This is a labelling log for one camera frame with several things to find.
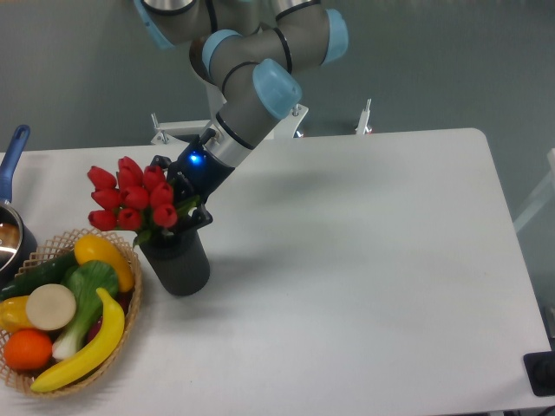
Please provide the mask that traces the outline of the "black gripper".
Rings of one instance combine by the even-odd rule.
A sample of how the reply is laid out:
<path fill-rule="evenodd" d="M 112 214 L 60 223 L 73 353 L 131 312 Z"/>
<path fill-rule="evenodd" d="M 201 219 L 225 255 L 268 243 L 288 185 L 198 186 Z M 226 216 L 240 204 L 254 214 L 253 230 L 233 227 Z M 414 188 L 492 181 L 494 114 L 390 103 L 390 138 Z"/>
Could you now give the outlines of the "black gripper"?
<path fill-rule="evenodd" d="M 155 155 L 150 166 L 157 166 L 163 172 L 167 171 L 167 179 L 173 184 L 176 202 L 194 196 L 199 196 L 202 202 L 206 202 L 234 171 L 233 167 L 218 161 L 202 145 L 189 145 L 171 164 L 167 156 Z M 212 214 L 204 203 L 200 203 L 187 214 L 178 216 L 173 234 L 196 231 L 208 226 L 212 221 Z"/>

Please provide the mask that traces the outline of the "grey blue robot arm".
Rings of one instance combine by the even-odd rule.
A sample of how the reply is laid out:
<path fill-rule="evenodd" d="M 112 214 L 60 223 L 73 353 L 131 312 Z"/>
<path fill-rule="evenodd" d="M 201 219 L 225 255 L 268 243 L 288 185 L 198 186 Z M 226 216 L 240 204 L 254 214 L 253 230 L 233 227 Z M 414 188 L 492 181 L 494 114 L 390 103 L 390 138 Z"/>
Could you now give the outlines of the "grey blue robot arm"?
<path fill-rule="evenodd" d="M 265 29 L 258 1 L 138 1 L 162 48 L 200 41 L 205 78 L 223 106 L 167 171 L 178 205 L 206 202 L 300 102 L 294 73 L 341 58 L 349 32 L 341 13 L 318 1 L 273 1 Z"/>

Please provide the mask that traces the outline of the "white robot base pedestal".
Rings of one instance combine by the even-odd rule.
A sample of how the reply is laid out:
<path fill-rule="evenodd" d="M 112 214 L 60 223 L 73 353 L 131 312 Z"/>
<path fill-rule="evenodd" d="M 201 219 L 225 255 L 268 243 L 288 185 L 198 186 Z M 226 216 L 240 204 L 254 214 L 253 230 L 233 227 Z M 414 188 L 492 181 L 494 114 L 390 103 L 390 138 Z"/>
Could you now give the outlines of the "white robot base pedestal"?
<path fill-rule="evenodd" d="M 273 105 L 278 77 L 288 73 L 280 29 L 260 29 L 257 2 L 138 1 L 137 10 L 154 37 L 170 46 L 200 42 L 199 63 L 225 104 L 197 137 L 217 146 L 253 149 L 278 124 Z"/>

